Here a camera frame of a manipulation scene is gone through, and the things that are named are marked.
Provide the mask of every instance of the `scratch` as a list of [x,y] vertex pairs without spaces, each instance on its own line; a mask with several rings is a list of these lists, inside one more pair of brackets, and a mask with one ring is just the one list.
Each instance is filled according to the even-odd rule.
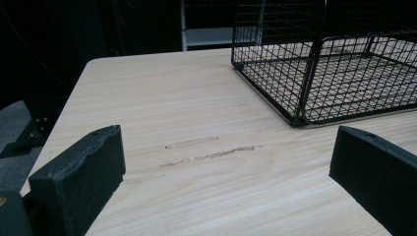
[[146,181],[159,179],[165,177],[166,175],[155,175],[155,176],[145,176],[142,178],[132,178],[132,179],[124,179],[122,183],[124,184],[141,184]]
[[255,146],[238,147],[238,148],[235,148],[235,149],[232,149],[232,150],[226,150],[226,151],[221,151],[221,152],[217,152],[217,153],[214,153],[214,154],[208,154],[208,155],[205,155],[205,156],[194,157],[193,159],[186,158],[186,159],[182,159],[182,160],[178,160],[178,161],[169,161],[165,164],[160,164],[159,167],[171,167],[171,166],[175,166],[175,165],[178,165],[178,164],[190,163],[192,161],[204,160],[204,159],[207,159],[207,158],[213,159],[213,158],[217,158],[217,157],[221,157],[221,156],[231,154],[231,153],[236,152],[236,151],[254,150],[254,149],[255,149]]
[[176,144],[173,144],[173,145],[166,146],[165,148],[185,148],[185,147],[199,145],[199,144],[202,144],[202,143],[205,143],[205,142],[216,141],[216,140],[219,140],[219,139],[220,139],[219,137],[208,137],[208,138],[203,138],[203,139],[190,140],[190,141],[186,141],[186,142],[176,143]]
[[216,158],[216,157],[221,157],[221,156],[224,156],[224,155],[231,154],[231,153],[233,153],[235,151],[254,150],[254,149],[255,149],[254,146],[250,146],[250,147],[238,147],[238,148],[235,148],[235,149],[232,149],[232,150],[221,151],[221,152],[217,152],[217,153],[209,154],[209,155],[205,155],[205,156],[198,156],[198,157],[195,157],[194,159],[196,159],[196,160],[204,160],[204,159],[207,159],[207,158],[213,159],[213,158]]
[[169,161],[165,164],[160,164],[159,167],[169,167],[169,166],[174,166],[177,164],[184,164],[184,163],[189,163],[191,162],[191,159],[182,159],[182,160],[178,160],[178,161]]

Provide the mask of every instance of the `black foam block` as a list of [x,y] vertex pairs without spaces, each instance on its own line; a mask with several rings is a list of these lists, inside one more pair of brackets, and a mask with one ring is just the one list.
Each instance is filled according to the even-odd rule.
[[329,176],[392,235],[417,235],[416,155],[340,126]]
[[120,126],[89,133],[30,176],[52,235],[85,235],[126,172]]
[[0,191],[0,235],[32,235],[28,214],[17,192]]

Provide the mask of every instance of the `table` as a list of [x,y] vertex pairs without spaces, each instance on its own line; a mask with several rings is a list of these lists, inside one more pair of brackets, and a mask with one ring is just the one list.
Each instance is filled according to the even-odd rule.
[[[291,128],[230,55],[90,61],[32,172],[120,124],[127,173],[89,235],[388,235],[328,177],[338,125]],[[344,125],[417,153],[415,111]]]

